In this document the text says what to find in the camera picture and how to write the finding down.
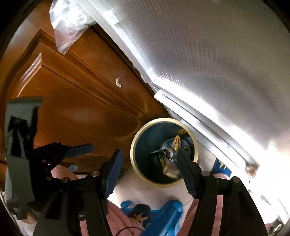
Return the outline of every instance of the door panel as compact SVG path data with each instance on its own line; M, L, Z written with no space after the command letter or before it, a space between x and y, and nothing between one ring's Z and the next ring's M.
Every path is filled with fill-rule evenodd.
M166 117L164 107L95 29L60 54L49 21L50 3L43 1L28 16L0 63L0 153L7 102L43 96L35 146L92 143L90 155L63 162L79 164L80 172L98 169L119 148L128 167L133 137L151 119ZM122 87L116 85L117 77Z

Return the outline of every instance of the wooden door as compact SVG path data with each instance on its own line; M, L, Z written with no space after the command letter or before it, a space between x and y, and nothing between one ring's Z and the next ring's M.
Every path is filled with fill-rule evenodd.
M136 132L148 121L166 117L165 109L98 26L88 29L66 55L60 54L49 20L50 4L43 1L33 10L0 63L0 153L7 102L43 96L35 146L92 143L90 155L65 159L64 165L77 164L78 172L98 169L119 148L128 167Z

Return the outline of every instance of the white floor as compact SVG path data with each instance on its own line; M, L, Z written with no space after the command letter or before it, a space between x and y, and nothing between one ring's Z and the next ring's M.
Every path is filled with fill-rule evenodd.
M199 146L198 164L202 170L212 169L215 156ZM169 188L157 188L148 185L131 167L117 183L114 192L108 198L120 207L122 201L131 200L136 204L147 204L151 209L160 209L169 200L179 200L183 204L184 214L180 221L183 224L185 215L191 206L193 198L188 194L184 181Z

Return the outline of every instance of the black cable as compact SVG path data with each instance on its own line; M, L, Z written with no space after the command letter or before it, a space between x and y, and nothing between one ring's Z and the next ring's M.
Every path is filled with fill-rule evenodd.
M129 229L129 228L139 229L139 230L143 231L146 235L149 236L149 234L147 234L143 229L140 229L140 228L134 227L134 226L129 226L129 227L121 229L115 236L118 236L122 231L124 231L125 229Z

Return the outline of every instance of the round container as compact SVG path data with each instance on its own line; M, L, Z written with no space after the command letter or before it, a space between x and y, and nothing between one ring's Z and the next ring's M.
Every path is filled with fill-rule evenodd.
M181 122L171 118L159 118L145 124L135 135L130 157L134 171L147 183L157 187L171 187L180 179L172 179L163 174L160 161L153 151L161 148L162 144L179 135L191 148L191 160L197 162L198 146L193 133Z

